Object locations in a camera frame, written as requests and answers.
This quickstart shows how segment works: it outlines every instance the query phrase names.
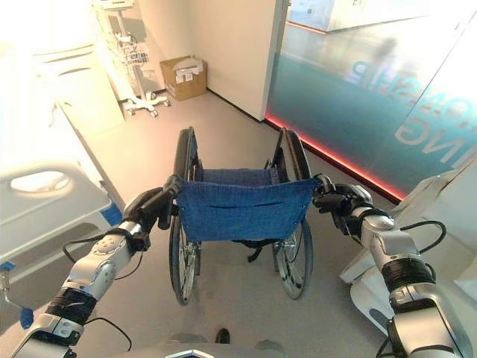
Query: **blue fabric backrest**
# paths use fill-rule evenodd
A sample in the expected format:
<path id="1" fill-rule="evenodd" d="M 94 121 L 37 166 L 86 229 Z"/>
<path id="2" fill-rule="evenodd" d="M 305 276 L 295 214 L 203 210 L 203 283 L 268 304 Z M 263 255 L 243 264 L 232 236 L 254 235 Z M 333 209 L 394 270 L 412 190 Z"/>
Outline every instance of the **blue fabric backrest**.
<path id="1" fill-rule="evenodd" d="M 317 184 L 315 179 L 267 186 L 183 181 L 177 205 L 190 241 L 284 239 L 303 219 Z"/>

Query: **medical equipment stand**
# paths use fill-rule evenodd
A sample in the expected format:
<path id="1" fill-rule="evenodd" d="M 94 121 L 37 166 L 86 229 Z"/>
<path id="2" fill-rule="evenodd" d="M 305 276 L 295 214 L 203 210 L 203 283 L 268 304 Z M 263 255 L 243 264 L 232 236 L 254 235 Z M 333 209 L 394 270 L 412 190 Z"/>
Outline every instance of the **medical equipment stand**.
<path id="1" fill-rule="evenodd" d="M 127 100 L 124 105 L 126 112 L 133 116 L 136 114 L 136 110 L 145 108 L 153 117 L 157 117 L 159 113 L 154 108 L 158 104 L 162 104 L 165 107 L 169 107 L 171 102 L 165 96 L 156 97 L 155 93 L 151 91 L 144 92 L 141 84 L 141 76 L 139 75 L 139 67 L 148 61 L 147 55 L 144 52 L 138 52 L 137 42 L 134 37 L 126 31 L 124 26 L 122 9 L 115 9 L 116 18 L 118 19 L 119 28 L 121 29 L 120 36 L 117 37 L 118 44 L 121 44 L 121 50 L 123 51 L 124 61 L 127 66 L 131 67 L 136 78 L 137 87 L 139 88 L 139 94 L 141 98 L 136 97 L 134 94 Z"/>

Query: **cardboard box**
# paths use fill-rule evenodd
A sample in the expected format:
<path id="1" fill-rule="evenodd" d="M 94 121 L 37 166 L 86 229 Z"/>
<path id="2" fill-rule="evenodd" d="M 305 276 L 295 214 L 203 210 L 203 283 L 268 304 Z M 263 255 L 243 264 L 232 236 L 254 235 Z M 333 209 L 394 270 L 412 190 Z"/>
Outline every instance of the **cardboard box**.
<path id="1" fill-rule="evenodd" d="M 185 69 L 175 69 L 179 62 L 188 56 L 162 61 L 161 71 L 165 88 L 178 101 L 202 95 L 207 91 L 207 64 L 202 61 L 202 70 L 196 66 Z"/>

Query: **wheelchair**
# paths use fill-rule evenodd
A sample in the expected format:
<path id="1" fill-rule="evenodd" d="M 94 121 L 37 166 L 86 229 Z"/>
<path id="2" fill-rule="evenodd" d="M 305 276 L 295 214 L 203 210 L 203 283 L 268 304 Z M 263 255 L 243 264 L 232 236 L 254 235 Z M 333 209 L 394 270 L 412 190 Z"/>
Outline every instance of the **wheelchair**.
<path id="1" fill-rule="evenodd" d="M 285 154 L 292 169 L 285 163 Z M 275 272 L 290 298 L 303 297 L 313 266 L 305 214 L 318 181 L 311 178 L 298 135 L 283 128 L 264 169 L 204 169 L 192 127 L 179 135 L 169 242 L 171 284 L 179 304 L 190 300 L 200 274 L 201 243 L 230 240 L 255 249 L 271 245 Z"/>

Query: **white wall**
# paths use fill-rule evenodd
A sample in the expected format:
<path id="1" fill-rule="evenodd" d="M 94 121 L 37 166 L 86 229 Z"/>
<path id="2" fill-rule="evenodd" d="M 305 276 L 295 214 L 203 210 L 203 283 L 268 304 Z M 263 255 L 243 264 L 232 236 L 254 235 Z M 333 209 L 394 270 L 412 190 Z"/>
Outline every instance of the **white wall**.
<path id="1" fill-rule="evenodd" d="M 189 0 L 137 0 L 146 30 L 149 63 L 156 72 L 158 86 L 165 88 L 159 62 L 191 54 Z"/>
<path id="2" fill-rule="evenodd" d="M 190 0 L 194 54 L 209 65 L 207 86 L 264 119 L 281 0 Z"/>

